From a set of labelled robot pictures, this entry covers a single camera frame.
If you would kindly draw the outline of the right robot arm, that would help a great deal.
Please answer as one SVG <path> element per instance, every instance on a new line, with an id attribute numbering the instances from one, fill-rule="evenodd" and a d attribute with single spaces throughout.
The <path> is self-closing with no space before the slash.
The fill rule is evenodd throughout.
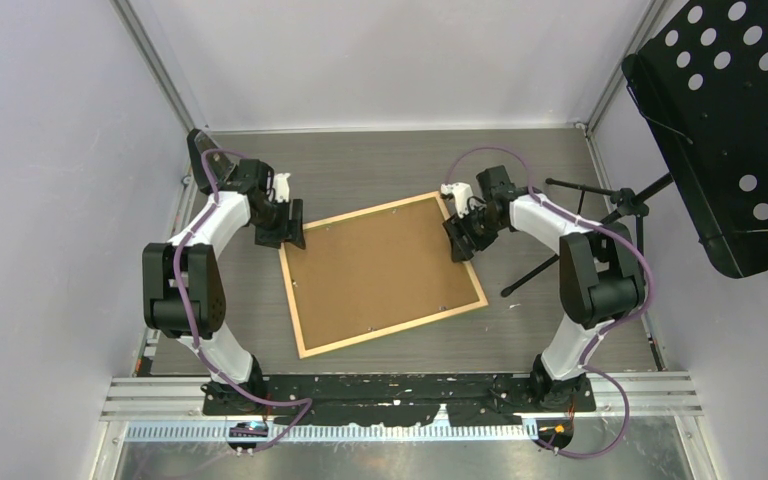
<path id="1" fill-rule="evenodd" d="M 527 386 L 531 403 L 556 410 L 581 390 L 585 366 L 606 328 L 644 302 L 638 252 L 624 225 L 587 220 L 538 190 L 518 187 L 503 166 L 476 178 L 479 196 L 463 182 L 440 187 L 441 197 L 455 207 L 443 224 L 453 261 L 471 260 L 502 230 L 526 233 L 556 254 L 563 317 L 549 346 L 535 358 Z"/>

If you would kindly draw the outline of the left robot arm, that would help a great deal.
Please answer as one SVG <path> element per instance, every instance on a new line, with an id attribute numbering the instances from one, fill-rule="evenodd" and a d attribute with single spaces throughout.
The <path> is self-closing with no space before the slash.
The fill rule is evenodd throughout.
<path id="1" fill-rule="evenodd" d="M 225 323 L 226 295 L 218 259 L 238 230 L 252 227 L 259 246 L 305 248 L 303 202 L 291 196 L 290 176 L 227 149 L 196 155 L 192 166 L 206 194 L 184 229 L 142 252 L 146 325 L 185 345 L 207 368 L 206 394 L 228 397 L 244 414 L 272 405 L 256 357 Z"/>

